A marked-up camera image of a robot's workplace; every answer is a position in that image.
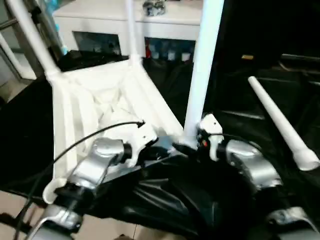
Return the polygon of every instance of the small object on shelf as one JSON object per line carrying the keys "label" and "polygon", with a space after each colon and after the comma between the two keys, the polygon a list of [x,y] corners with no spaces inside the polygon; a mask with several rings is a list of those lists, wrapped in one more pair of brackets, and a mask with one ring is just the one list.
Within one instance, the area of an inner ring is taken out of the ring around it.
{"label": "small object on shelf", "polygon": [[143,3],[144,14],[148,17],[163,15],[166,12],[165,1],[163,0],[147,0]]}
{"label": "small object on shelf", "polygon": [[168,60],[169,61],[176,60],[176,52],[174,50],[169,50],[168,51]]}
{"label": "small object on shelf", "polygon": [[151,56],[152,56],[153,59],[159,59],[160,54],[159,54],[158,51],[153,51],[151,53]]}
{"label": "small object on shelf", "polygon": [[186,62],[190,59],[190,56],[191,56],[190,52],[183,52],[181,55],[181,60],[183,62]]}

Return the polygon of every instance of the white plastic frame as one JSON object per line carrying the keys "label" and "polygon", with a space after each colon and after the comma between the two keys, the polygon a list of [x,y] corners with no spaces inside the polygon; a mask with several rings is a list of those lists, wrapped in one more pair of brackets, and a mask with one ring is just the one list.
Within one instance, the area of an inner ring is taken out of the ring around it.
{"label": "white plastic frame", "polygon": [[[188,140],[196,135],[196,125],[202,117],[223,4],[223,0],[204,1],[185,121],[184,136]],[[119,89],[139,118],[168,135],[177,137],[183,135],[182,126],[141,64],[137,51],[133,0],[126,0],[128,41],[130,42],[129,60],[63,73],[47,51],[22,0],[8,0],[8,5],[52,86],[55,156],[81,136],[86,136],[99,127],[93,96],[105,87],[105,79],[112,79],[112,83],[104,90],[110,91],[110,85],[120,86]],[[92,139],[88,139],[84,142],[83,147],[88,148],[91,142]],[[79,157],[77,149],[73,149],[54,165],[53,180],[43,193],[43,198],[47,203],[52,203],[54,199],[53,189],[65,184],[66,174],[76,166],[77,157]]]}

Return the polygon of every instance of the white tube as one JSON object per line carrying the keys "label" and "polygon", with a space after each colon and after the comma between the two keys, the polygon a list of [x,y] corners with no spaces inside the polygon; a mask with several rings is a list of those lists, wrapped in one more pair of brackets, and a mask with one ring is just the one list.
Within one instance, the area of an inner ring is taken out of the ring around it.
{"label": "white tube", "polygon": [[197,125],[205,104],[212,61],[215,54],[224,0],[204,0],[202,19],[197,41],[183,139],[196,148]]}
{"label": "white tube", "polygon": [[59,73],[60,69],[51,58],[44,42],[42,41],[36,26],[34,25],[25,4],[22,0],[7,0],[14,16],[28,39],[33,51],[39,59],[46,75]]}
{"label": "white tube", "polygon": [[137,34],[135,29],[135,5],[133,0],[126,0],[126,15],[127,15],[127,23],[128,23],[128,32],[130,43],[130,58],[132,61],[138,61],[140,59],[137,51]]}
{"label": "white tube", "polygon": [[319,167],[320,160],[317,155],[307,147],[258,80],[254,76],[251,76],[248,81],[292,151],[293,159],[299,169],[302,171],[310,171]]}
{"label": "white tube", "polygon": [[15,54],[12,52],[10,46],[8,45],[8,43],[6,42],[5,38],[2,36],[1,33],[0,33],[0,45],[2,46],[3,51],[5,52],[7,57],[10,59],[12,65],[15,67],[15,69],[20,74],[20,76],[23,79],[27,79],[28,77],[26,76],[25,71],[23,70],[23,67],[21,66],[20,62],[17,60]]}

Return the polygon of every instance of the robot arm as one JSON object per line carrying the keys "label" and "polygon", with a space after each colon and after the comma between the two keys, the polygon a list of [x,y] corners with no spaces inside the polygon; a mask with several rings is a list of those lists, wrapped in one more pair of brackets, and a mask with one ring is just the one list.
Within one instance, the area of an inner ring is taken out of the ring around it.
{"label": "robot arm", "polygon": [[[204,123],[215,118],[206,116]],[[225,140],[221,135],[210,135],[205,129],[205,137],[200,137],[200,146],[208,146],[210,158],[213,161],[225,161],[236,168],[249,184],[252,196],[256,200],[257,207],[265,216],[265,221],[281,240],[299,239],[320,239],[320,233],[304,209],[296,201],[296,198],[288,194],[283,181],[274,166],[254,147],[239,140]]]}
{"label": "robot arm", "polygon": [[140,151],[158,139],[150,125],[144,124],[127,142],[110,138],[96,139],[88,155],[79,162],[65,186],[57,188],[50,204],[29,232],[26,240],[72,240],[90,209],[97,189],[105,182],[110,167],[136,165]]}

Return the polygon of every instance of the white shelf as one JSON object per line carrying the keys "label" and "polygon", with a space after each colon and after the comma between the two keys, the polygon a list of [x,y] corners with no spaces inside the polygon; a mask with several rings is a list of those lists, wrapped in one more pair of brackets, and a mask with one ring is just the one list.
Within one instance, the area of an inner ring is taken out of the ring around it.
{"label": "white shelf", "polygon": [[[145,56],[145,37],[159,39],[198,39],[202,0],[166,1],[166,13],[147,17],[143,0],[135,0],[137,51]],[[73,32],[114,34],[118,36],[121,54],[129,55],[126,0],[75,0],[53,13],[59,35],[68,50],[78,50]]]}
{"label": "white shelf", "polygon": [[[135,20],[143,23],[200,25],[202,0],[167,1],[166,13],[146,17],[143,0],[135,0]],[[125,0],[76,0],[53,14],[54,17],[126,21]]]}

